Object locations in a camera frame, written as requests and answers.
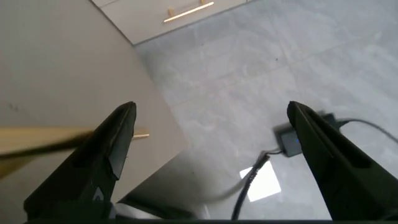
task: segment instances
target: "power cord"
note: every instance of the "power cord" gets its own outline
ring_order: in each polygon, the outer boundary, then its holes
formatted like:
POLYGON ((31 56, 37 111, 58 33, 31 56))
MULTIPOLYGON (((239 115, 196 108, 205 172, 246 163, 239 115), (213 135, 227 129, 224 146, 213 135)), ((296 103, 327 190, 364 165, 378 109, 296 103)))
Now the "power cord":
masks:
POLYGON ((363 119, 357 119, 357 118, 345 118, 345 119, 339 119, 337 122, 339 124, 339 129, 342 126, 344 126, 344 125, 346 125, 346 124, 348 124, 350 122, 360 122, 360 123, 364 123, 364 124, 370 125, 370 126, 376 128, 377 130, 379 130, 380 132, 384 133, 387 137, 389 137, 391 140, 393 140, 395 143, 398 144, 398 139, 395 136, 393 136, 390 132, 386 131, 384 128, 382 128, 379 125, 374 124, 374 123, 372 123, 370 121, 366 121, 366 120, 363 120, 363 119))
MULTIPOLYGON (((370 121, 366 121, 363 119, 357 119, 357 118, 339 119, 337 121, 338 128, 340 129, 342 126, 344 126, 350 122, 360 122, 360 123, 370 125, 370 126, 376 128, 377 130, 379 130, 380 132, 384 133, 387 137, 389 137, 391 140, 393 140, 395 143, 398 144, 398 138, 393 136, 390 132, 386 131, 384 128, 380 127, 377 124, 374 124, 370 121)), ((257 162, 253 165, 252 169, 250 170, 250 172, 248 174, 249 177, 246 180, 246 182, 244 183, 241 193, 239 193, 239 197, 235 203, 235 207, 234 207, 234 210, 232 213, 232 217, 231 217, 232 220, 238 219, 244 199, 246 198, 246 195, 248 194, 250 185, 253 182, 254 178, 257 176, 258 171, 269 160, 269 155, 276 155, 276 154, 280 154, 280 153, 282 153, 282 151, 278 150, 278 149, 273 150, 273 151, 262 151, 262 154, 260 155, 259 159, 257 160, 257 162)))
POLYGON ((235 203, 235 207, 232 213, 232 220, 237 220, 239 217, 239 214, 241 212, 241 208, 244 202, 244 199, 246 198, 246 195, 248 194, 249 188, 251 183, 253 182, 254 178, 257 176, 257 173, 263 167, 263 165, 269 160, 268 155, 276 155, 282 153, 281 150, 273 150, 273 151, 262 151, 262 154, 260 155, 259 159, 257 162, 253 165, 252 169, 250 170, 248 174, 248 179, 244 183, 243 189, 241 193, 239 193, 238 199, 235 203))

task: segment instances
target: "gold handle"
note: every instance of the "gold handle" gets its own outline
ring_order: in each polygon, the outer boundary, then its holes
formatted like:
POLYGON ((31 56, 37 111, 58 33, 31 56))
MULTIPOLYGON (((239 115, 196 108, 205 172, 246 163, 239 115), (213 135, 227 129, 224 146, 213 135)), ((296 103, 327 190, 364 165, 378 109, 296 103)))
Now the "gold handle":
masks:
POLYGON ((170 22, 170 21, 172 21, 174 19, 178 19, 179 17, 182 17, 182 16, 188 15, 190 13, 196 12, 196 11, 198 11, 200 9, 204 9, 204 8, 206 8, 208 6, 212 6, 213 4, 214 4, 214 2, 205 3, 205 0, 200 0, 200 6, 194 8, 194 9, 188 10, 186 12, 183 12, 181 14, 178 14, 178 15, 174 15, 174 10, 172 8, 170 8, 169 11, 168 11, 170 18, 165 19, 163 22, 170 22))

